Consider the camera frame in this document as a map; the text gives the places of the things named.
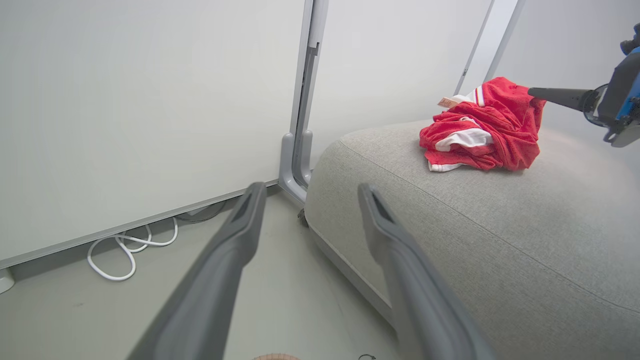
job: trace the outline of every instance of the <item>metal frame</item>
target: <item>metal frame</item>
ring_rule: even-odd
[[[479,85],[479,78],[483,78],[482,82],[493,79],[524,4],[525,0],[491,1],[454,95],[461,91],[463,95],[467,94]]]
[[[311,179],[309,157],[313,133],[308,130],[308,122],[328,5],[329,0],[305,0],[291,127],[282,137],[279,183],[301,204],[307,199]]]

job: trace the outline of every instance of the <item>gray couch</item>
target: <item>gray couch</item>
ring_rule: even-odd
[[[429,123],[346,135],[315,167],[306,218],[342,273],[393,324],[356,195],[372,183],[501,357],[640,358],[640,193],[619,149],[542,129],[530,169],[434,173]]]

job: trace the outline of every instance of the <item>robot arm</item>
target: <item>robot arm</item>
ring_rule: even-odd
[[[595,90],[530,88],[529,95],[582,111],[592,124],[606,127],[604,141],[624,147],[640,138],[640,24],[633,40],[620,43],[627,57],[608,84]]]

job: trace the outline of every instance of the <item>white stripe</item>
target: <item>white stripe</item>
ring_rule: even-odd
[[[484,106],[484,95],[482,94],[482,85],[480,85],[478,88],[478,106]]]
[[[469,96],[464,96],[464,95],[454,95],[454,97],[452,97],[451,99],[457,101],[458,104],[463,101],[476,102],[475,99],[471,99]]]
[[[432,164],[428,160],[427,160],[427,164],[429,164],[429,171],[434,171],[434,172],[451,171],[455,168],[459,168],[462,165],[464,165],[464,164]]]
[[[436,143],[437,151],[449,152],[452,144],[459,144],[464,147],[484,146],[493,143],[491,134],[478,128],[454,131],[446,138]]]

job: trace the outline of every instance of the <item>whiteboard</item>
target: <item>whiteboard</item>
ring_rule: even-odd
[[[277,179],[303,6],[0,2],[0,264]]]
[[[308,123],[311,167],[346,133],[442,112],[436,104],[453,95],[490,2],[331,1]]]

